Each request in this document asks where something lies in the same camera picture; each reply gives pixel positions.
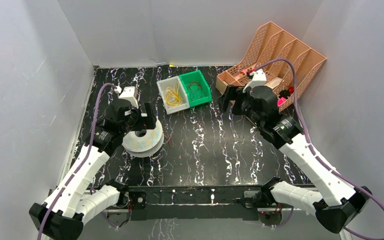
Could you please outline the white perforated cable spool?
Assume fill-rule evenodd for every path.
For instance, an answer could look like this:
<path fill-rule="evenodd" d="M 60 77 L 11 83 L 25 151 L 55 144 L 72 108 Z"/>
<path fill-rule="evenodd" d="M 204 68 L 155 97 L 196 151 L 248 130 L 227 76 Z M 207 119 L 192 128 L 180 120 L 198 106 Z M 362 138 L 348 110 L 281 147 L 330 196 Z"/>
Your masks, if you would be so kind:
<path fill-rule="evenodd" d="M 162 147 L 165 136 L 159 119 L 155 129 L 131 131 L 123 138 L 122 146 L 135 158 L 147 158 L 154 155 Z"/>

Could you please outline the white plastic bin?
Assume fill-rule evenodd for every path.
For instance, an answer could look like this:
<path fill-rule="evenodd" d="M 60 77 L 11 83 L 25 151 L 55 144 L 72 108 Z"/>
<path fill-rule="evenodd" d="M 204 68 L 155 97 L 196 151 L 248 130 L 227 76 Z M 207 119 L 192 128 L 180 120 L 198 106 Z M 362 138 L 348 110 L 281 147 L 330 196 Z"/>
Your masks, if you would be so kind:
<path fill-rule="evenodd" d="M 190 108 L 186 91 L 179 76 L 159 80 L 156 84 L 168 115 Z"/>

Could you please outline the green plastic bin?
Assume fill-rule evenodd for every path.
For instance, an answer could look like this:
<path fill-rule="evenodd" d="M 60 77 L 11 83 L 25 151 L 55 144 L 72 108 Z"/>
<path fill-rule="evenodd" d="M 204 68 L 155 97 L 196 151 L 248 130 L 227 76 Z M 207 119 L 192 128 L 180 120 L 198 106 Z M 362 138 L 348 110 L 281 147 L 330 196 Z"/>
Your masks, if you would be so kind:
<path fill-rule="evenodd" d="M 181 74 L 179 79 L 191 108 L 210 103 L 213 100 L 211 88 L 200 70 Z"/>

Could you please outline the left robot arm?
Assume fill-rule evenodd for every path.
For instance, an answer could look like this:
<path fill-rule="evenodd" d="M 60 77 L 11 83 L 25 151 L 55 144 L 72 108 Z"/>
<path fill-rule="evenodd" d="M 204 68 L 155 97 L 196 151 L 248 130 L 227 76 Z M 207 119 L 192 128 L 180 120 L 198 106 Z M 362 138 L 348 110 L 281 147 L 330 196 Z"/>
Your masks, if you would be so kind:
<path fill-rule="evenodd" d="M 142 130 L 155 130 L 160 126 L 149 102 L 145 112 L 137 103 L 120 99 L 114 118 L 98 120 L 99 110 L 94 111 L 89 142 L 57 188 L 42 203 L 34 203 L 29 215 L 38 230 L 38 239 L 43 235 L 54 240 L 76 240 L 84 225 L 111 206 L 132 210 L 139 197 L 127 185 L 112 179 L 91 196 L 82 196 L 96 172 L 109 160 L 116 148 L 129 136 Z"/>

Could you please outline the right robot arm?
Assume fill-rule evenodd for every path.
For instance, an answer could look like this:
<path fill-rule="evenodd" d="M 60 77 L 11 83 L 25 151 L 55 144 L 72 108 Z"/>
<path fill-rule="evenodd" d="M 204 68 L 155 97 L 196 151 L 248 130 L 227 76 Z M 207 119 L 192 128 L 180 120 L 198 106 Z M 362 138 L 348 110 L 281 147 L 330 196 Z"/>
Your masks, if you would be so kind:
<path fill-rule="evenodd" d="M 246 116 L 260 135 L 291 159 L 310 179 L 316 191 L 301 188 L 273 177 L 253 196 L 255 204 L 268 207 L 286 204 L 316 217 L 328 231 L 338 234 L 367 205 L 369 197 L 342 181 L 313 155 L 304 130 L 293 117 L 279 112 L 278 98 L 268 86 L 253 88 L 229 84 L 218 99 L 219 109 L 226 112 L 234 102 L 233 115 Z"/>

